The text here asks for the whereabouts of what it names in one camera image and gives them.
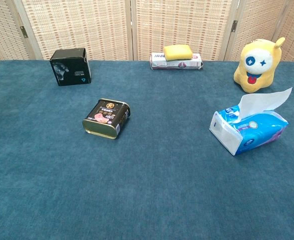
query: tin lid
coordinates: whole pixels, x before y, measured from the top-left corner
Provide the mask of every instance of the tin lid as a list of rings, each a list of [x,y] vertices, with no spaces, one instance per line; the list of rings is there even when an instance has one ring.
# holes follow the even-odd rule
[[[108,102],[116,103],[116,104],[126,105],[128,107],[128,117],[130,116],[130,106],[126,102],[124,102],[124,101],[116,101],[116,100],[111,100],[111,99],[106,99],[106,98],[101,98],[101,99],[99,99],[99,101],[100,100],[102,100],[102,101],[108,101]]]
[[[84,119],[82,121],[82,125],[86,132],[90,134],[95,134],[110,139],[115,139],[118,135],[117,130],[109,124]]]

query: star eye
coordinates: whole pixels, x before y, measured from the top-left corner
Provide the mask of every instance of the star eye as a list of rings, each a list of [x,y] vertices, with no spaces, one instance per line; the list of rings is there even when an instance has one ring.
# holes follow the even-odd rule
[[[251,66],[251,65],[253,65],[254,63],[255,63],[255,58],[254,58],[253,56],[249,56],[249,57],[246,58],[246,64],[247,64],[248,66]]]

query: product label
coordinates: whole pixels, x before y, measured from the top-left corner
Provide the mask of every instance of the product label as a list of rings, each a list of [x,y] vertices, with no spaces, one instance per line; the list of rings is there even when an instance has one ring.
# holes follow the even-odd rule
[[[96,121],[103,124],[112,124],[118,114],[122,104],[117,104],[108,101],[101,101],[101,104],[94,109],[87,117],[91,121]]]
[[[119,124],[117,124],[117,126],[116,126],[116,131],[117,131],[117,135],[118,135],[120,132],[120,125]]]
[[[75,76],[84,76],[85,72],[84,71],[75,71]]]

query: white tissue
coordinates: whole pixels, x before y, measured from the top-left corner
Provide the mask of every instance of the white tissue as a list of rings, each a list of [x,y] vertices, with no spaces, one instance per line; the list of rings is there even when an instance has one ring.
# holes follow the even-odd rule
[[[251,93],[243,95],[238,104],[239,116],[237,122],[240,122],[250,115],[276,109],[287,100],[291,93],[291,89],[292,87],[285,91],[273,93]]]

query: blue tissue package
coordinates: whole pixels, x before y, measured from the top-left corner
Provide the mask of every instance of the blue tissue package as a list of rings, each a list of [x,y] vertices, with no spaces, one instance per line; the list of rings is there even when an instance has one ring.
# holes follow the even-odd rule
[[[282,116],[272,110],[256,113],[238,123],[233,123],[237,120],[238,113],[238,105],[219,112],[222,118],[242,136],[236,154],[277,140],[288,125]]]
[[[274,110],[291,90],[243,95],[238,105],[215,111],[209,130],[232,155],[277,140],[288,122]]]

